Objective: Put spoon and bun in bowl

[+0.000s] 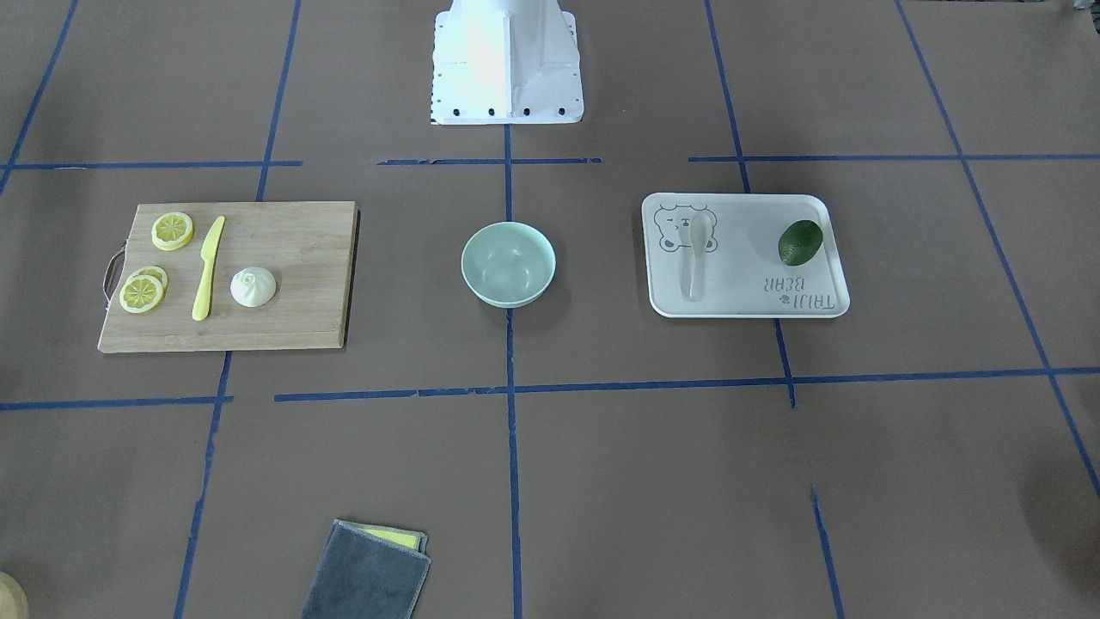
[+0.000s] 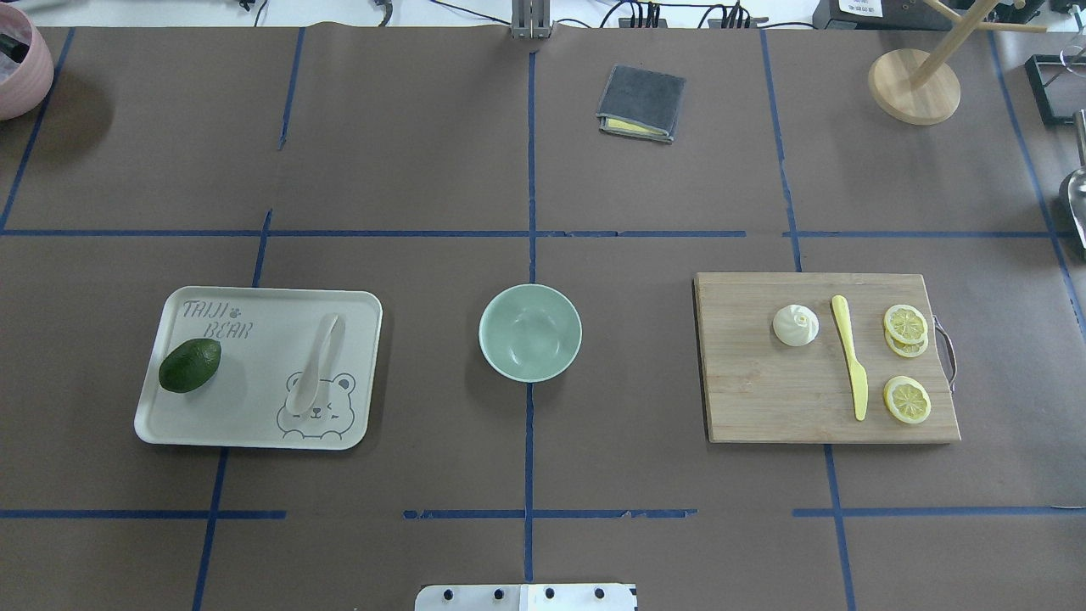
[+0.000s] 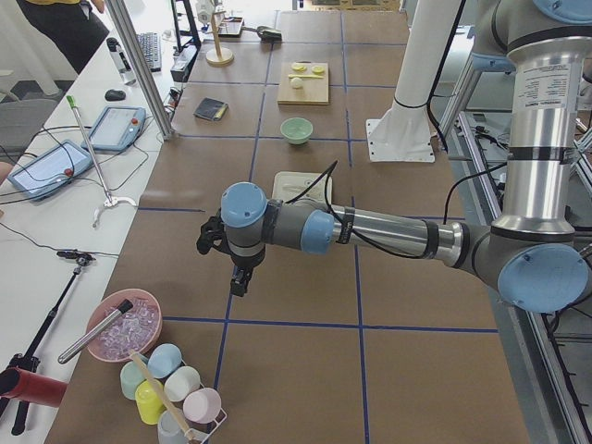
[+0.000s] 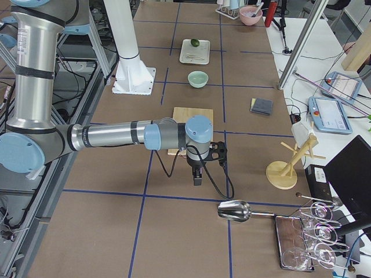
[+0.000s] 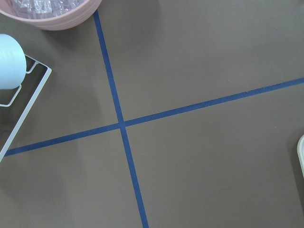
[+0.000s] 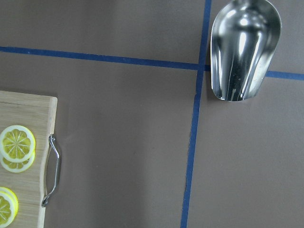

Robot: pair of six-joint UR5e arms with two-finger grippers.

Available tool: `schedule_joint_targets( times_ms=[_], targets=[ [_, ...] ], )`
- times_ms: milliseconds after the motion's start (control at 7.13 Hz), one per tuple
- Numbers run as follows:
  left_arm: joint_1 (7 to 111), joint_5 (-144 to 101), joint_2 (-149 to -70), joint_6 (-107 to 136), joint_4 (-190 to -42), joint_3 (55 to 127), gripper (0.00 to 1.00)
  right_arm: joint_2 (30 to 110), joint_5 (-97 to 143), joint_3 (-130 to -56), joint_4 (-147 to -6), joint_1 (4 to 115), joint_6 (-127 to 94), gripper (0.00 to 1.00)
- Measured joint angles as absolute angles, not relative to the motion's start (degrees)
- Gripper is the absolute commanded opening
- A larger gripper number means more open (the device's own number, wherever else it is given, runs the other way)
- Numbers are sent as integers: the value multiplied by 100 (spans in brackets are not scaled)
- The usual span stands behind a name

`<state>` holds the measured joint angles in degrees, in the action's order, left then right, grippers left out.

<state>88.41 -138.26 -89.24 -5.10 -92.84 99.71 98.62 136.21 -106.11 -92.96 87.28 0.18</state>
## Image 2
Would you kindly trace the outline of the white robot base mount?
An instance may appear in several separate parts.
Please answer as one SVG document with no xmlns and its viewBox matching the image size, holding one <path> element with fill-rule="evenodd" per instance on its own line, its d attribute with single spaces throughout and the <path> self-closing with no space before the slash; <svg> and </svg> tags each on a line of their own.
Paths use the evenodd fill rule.
<svg viewBox="0 0 1086 611">
<path fill-rule="evenodd" d="M 415 610 L 637 610 L 635 585 L 622 583 L 431 585 Z"/>
</svg>

